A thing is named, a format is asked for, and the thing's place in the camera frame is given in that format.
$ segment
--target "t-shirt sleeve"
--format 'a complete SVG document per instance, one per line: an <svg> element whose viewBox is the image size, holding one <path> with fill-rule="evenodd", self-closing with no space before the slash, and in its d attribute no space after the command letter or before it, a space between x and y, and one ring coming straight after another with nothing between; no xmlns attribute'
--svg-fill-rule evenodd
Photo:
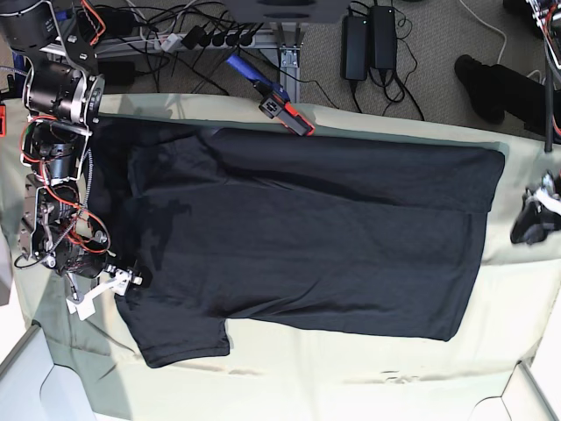
<svg viewBox="0 0 561 421"><path fill-rule="evenodd" d="M179 297L158 295L158 290L133 287L126 296L115 297L119 313L150 368L230 353L223 318L186 308Z"/></svg>

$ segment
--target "black t-shirt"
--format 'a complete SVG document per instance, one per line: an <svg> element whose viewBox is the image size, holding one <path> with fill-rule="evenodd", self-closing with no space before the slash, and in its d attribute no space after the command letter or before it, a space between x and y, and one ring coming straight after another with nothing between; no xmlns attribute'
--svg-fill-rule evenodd
<svg viewBox="0 0 561 421"><path fill-rule="evenodd" d="M496 151L105 118L89 205L149 288L116 296L146 363L226 355L226 318L449 340Z"/></svg>

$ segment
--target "black shoe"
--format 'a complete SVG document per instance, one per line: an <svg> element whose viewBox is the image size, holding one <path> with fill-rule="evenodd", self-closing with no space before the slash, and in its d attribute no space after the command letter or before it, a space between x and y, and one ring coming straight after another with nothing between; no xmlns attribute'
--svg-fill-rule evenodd
<svg viewBox="0 0 561 421"><path fill-rule="evenodd" d="M499 125L505 119L505 111L491 75L490 67L484 66L469 55L456 60L454 70L459 81L470 96L475 113L492 125Z"/></svg>
<svg viewBox="0 0 561 421"><path fill-rule="evenodd" d="M502 7L511 15L518 16L526 27L538 39L543 38L543 33L534 20L532 6L526 0L502 0Z"/></svg>

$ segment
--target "t-shirt hem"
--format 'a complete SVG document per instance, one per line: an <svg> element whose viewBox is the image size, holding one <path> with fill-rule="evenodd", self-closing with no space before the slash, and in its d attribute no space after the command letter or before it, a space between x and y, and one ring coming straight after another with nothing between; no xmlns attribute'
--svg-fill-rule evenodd
<svg viewBox="0 0 561 421"><path fill-rule="evenodd" d="M178 353L170 353L168 355L154 355L155 352L153 348L151 348L147 353L140 350L142 353L146 365L149 368L161 368L164 366L168 366L169 364L174 364L175 362L183 361L183 360L191 360L194 358L202 358L202 357L225 357L226 355L230 354L230 347L229 346L221 346L217 348L202 348L202 349L195 349L191 351L179 351Z"/></svg>

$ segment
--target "gray carpet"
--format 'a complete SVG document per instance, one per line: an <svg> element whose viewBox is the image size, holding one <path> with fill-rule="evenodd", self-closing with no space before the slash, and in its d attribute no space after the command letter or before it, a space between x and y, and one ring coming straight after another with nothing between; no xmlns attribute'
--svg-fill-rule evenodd
<svg viewBox="0 0 561 421"><path fill-rule="evenodd" d="M523 74L534 69L543 71L543 48L540 40L534 38L518 18L508 15L502 8L501 0L465 0L480 17L489 24L497 26L508 35L508 45L503 65ZM124 5L123 0L104 0L96 3ZM185 2L177 0L138 0L137 5L170 7ZM389 4L390 0L380 0ZM407 38L411 50L419 62L418 69L408 79L408 87L423 109L428 121L447 125L462 125L484 130L530 137L523 130L522 122L507 116L502 125L488 125L472 111L467 94L456 79L453 71L454 61L461 54L470 54L476 59L494 64L501 49L502 39L494 32L478 23L457 0L424 0L420 3L407 3L395 0L394 5L404 12L413 22L414 28ZM220 6L203 6L205 11L219 14ZM185 29L190 29L191 21ZM303 80L319 81L327 94L341 109L355 111L349 86L339 77L341 25L311 25L304 39L302 49ZM195 59L193 54L182 54L188 62ZM227 88L233 96L246 96L258 99L259 95L241 76L227 65L217 68L220 53L207 52L197 64L197 69ZM135 59L139 69L147 69L142 57ZM263 63L254 61L269 77L276 73ZM414 65L406 46L400 42L398 71L401 77ZM193 75L181 63L177 63L172 74L172 66L161 72L162 92L190 92L201 79ZM109 92L154 92L155 84L151 76L138 78L127 89L108 89ZM202 93L218 93L218 90L205 84ZM358 89L358 100L363 110L369 114L381 115L387 105L381 88L371 82L362 82ZM302 101L329 106L328 101L314 83L302 85ZM409 99L392 106L387 115L397 118L417 119L415 107Z"/></svg>

